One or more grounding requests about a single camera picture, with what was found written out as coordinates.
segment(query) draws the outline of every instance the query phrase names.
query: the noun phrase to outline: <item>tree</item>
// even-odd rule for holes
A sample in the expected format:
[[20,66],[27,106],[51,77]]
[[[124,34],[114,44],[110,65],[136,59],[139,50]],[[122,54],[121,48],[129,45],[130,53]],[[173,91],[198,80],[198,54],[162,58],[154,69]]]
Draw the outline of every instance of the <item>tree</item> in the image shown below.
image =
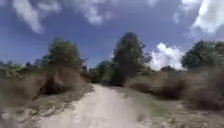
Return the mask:
[[59,38],[54,39],[48,49],[48,54],[41,59],[41,65],[67,66],[81,69],[82,59],[75,44]]
[[101,61],[95,68],[90,69],[91,81],[93,83],[99,83],[105,76],[109,68],[111,68],[112,63],[110,61]]
[[144,48],[145,45],[133,32],[126,33],[120,39],[113,53],[111,84],[122,85],[128,77],[134,77],[144,68],[145,63],[150,61],[150,57],[143,53]]
[[223,42],[199,41],[182,58],[182,65],[188,69],[221,65],[223,49]]

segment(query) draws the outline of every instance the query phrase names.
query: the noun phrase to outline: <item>low shrub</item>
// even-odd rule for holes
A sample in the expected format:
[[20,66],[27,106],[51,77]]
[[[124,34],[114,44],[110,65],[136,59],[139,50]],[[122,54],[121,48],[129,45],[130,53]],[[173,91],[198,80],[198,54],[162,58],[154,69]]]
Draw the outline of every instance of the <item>low shrub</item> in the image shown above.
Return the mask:
[[186,105],[200,109],[224,108],[224,70],[205,69],[192,73],[187,80]]
[[157,72],[151,76],[138,76],[126,82],[125,87],[152,93],[166,99],[179,99],[185,84],[179,72]]
[[179,99],[185,89],[180,72],[159,72],[152,81],[151,92],[165,99]]
[[143,93],[149,93],[150,83],[151,81],[149,80],[149,77],[137,76],[135,78],[127,80],[124,84],[124,87],[137,90]]
[[27,95],[33,99],[40,95],[78,91],[87,86],[77,71],[65,67],[53,67],[40,74],[28,75],[24,85]]

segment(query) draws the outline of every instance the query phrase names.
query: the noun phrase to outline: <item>sandy trail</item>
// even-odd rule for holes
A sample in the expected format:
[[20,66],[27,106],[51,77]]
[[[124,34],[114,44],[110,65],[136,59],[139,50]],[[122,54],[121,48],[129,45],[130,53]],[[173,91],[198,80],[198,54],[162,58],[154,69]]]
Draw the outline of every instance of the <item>sandy trail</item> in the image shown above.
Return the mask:
[[94,85],[74,109],[44,117],[40,128],[150,128],[150,120],[131,98],[117,91]]

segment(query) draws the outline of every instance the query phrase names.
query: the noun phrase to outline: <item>cloud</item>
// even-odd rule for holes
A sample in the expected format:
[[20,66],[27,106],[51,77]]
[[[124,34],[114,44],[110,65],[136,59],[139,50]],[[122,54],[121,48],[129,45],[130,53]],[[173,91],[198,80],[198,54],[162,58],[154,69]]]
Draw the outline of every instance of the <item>cloud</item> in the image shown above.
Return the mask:
[[179,17],[180,17],[180,13],[177,13],[177,12],[174,13],[174,15],[173,15],[173,20],[174,20],[174,22],[177,23],[177,24],[180,22],[180,18],[179,18]]
[[114,0],[73,0],[74,9],[93,25],[100,25],[112,18],[112,13],[106,6],[111,6]]
[[0,0],[0,7],[5,6],[6,0]]
[[200,28],[209,34],[214,34],[224,25],[223,12],[223,0],[203,0],[192,27]]
[[45,12],[60,12],[62,10],[61,5],[56,2],[52,1],[51,3],[38,3],[39,9]]
[[43,31],[38,11],[33,8],[29,0],[13,0],[13,8],[17,16],[27,22],[34,32],[41,33]]
[[146,1],[148,2],[150,7],[154,7],[158,2],[158,0],[146,0]]
[[151,52],[152,60],[149,65],[154,70],[160,70],[165,66],[183,69],[181,65],[183,55],[184,53],[177,47],[167,47],[164,43],[160,43],[157,46],[157,51]]
[[35,33],[44,31],[41,21],[47,17],[47,14],[62,10],[61,5],[56,1],[40,2],[37,7],[34,7],[29,0],[13,0],[12,6],[17,16],[25,21]]
[[188,13],[189,11],[199,7],[201,3],[202,0],[181,0],[180,9],[182,9],[185,13]]

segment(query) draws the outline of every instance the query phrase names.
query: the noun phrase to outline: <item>dry vegetation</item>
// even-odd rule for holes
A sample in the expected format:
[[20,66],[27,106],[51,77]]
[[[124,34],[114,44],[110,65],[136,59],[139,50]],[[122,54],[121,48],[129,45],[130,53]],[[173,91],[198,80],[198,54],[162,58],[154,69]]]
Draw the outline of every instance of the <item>dry vegetation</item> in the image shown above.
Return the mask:
[[223,76],[224,70],[219,68],[158,72],[130,79],[125,87],[165,99],[181,99],[188,107],[217,110],[224,108]]
[[77,71],[65,67],[48,68],[42,72],[26,74],[22,79],[1,79],[0,109],[25,105],[39,97],[61,93],[72,93],[80,97],[90,90],[91,86]]

